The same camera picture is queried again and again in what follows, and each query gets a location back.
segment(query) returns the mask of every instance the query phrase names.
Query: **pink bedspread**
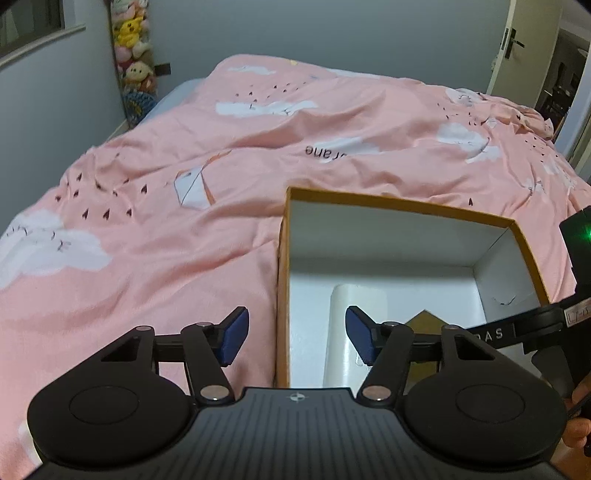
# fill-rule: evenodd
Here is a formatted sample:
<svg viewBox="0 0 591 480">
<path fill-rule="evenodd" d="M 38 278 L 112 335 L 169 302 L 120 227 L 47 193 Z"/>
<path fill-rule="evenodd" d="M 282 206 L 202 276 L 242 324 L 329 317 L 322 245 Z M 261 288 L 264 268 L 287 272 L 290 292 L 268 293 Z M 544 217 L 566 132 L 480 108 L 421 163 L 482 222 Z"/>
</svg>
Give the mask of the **pink bedspread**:
<svg viewBox="0 0 591 480">
<path fill-rule="evenodd" d="M 136 325 L 176 333 L 244 305 L 250 333 L 226 373 L 237 390 L 271 385 L 290 185 L 515 218 L 550 297 L 570 294 L 558 224 L 591 203 L 591 187 L 551 135 L 532 109 L 469 90 L 221 62 L 184 105 L 89 150 L 0 239 L 0 477 L 33 468 L 33 395 Z"/>
</svg>

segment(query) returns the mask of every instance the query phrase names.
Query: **cardboard box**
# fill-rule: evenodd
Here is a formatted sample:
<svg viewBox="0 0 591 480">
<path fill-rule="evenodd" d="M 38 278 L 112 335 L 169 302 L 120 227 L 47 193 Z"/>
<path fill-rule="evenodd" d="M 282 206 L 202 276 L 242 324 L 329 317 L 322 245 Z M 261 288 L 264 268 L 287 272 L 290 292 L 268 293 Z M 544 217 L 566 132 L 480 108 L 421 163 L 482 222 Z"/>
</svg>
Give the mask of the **cardboard box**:
<svg viewBox="0 0 591 480">
<path fill-rule="evenodd" d="M 471 327 L 549 304 L 515 221 L 472 210 L 290 188 L 279 257 L 279 387 L 323 386 L 339 284 L 383 289 L 388 320 L 401 323 L 428 310 Z M 503 352 L 539 375 L 521 345 Z"/>
</svg>

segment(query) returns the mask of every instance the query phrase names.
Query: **finger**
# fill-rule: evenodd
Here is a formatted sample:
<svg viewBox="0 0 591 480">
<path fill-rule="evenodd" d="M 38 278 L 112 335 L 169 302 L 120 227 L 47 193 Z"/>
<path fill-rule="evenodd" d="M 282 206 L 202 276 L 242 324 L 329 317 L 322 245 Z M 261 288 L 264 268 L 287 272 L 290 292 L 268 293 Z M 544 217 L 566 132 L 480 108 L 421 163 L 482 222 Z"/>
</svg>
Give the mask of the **finger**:
<svg viewBox="0 0 591 480">
<path fill-rule="evenodd" d="M 587 438 L 576 439 L 562 439 L 568 448 L 581 449 L 587 444 Z"/>
<path fill-rule="evenodd" d="M 591 374 L 587 375 L 573 391 L 573 402 L 581 401 L 591 391 Z"/>
<path fill-rule="evenodd" d="M 591 420 L 573 419 L 569 420 L 563 433 L 565 443 L 576 443 L 587 437 L 591 433 Z"/>
</svg>

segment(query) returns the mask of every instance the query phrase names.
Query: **window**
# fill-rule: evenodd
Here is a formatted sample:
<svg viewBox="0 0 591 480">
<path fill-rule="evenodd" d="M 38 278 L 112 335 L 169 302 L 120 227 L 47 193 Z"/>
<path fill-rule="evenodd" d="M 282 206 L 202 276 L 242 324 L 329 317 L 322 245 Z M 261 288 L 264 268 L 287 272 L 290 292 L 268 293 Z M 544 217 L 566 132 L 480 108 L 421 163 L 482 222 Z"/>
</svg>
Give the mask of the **window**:
<svg viewBox="0 0 591 480">
<path fill-rule="evenodd" d="M 0 16 L 0 59 L 62 28 L 61 0 L 17 0 Z"/>
</svg>

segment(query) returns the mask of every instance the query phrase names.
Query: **door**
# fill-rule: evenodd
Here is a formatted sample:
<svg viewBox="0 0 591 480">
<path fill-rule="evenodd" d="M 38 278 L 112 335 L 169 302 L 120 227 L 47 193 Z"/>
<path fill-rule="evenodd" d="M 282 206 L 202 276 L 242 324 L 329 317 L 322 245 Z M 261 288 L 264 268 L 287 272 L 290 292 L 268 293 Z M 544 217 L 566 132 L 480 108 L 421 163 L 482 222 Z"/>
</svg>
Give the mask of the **door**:
<svg viewBox="0 0 591 480">
<path fill-rule="evenodd" d="M 489 95 L 535 108 L 554 53 L 562 0 L 511 0 Z"/>
</svg>

